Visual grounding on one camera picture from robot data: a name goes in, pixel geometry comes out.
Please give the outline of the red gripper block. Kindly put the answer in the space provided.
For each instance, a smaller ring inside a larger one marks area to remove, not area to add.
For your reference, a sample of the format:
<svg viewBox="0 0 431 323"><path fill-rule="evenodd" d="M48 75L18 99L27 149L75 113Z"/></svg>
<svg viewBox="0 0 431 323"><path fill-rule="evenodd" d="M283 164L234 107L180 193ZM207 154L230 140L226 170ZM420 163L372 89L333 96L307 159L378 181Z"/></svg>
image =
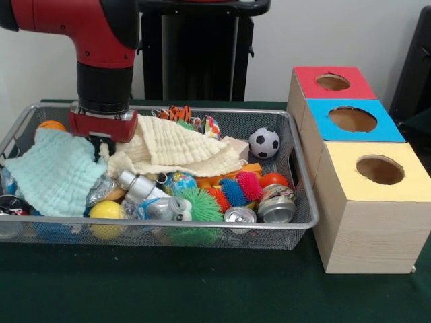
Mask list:
<svg viewBox="0 0 431 323"><path fill-rule="evenodd" d="M77 102L73 102L69 109L69 126L74 135L81 137L108 138L108 153L115 154L116 143L128 143L132 140L137 128L138 113L128 109L124 114L93 114L81 109ZM94 146L94 160L100 159L99 138L92 139Z"/></svg>

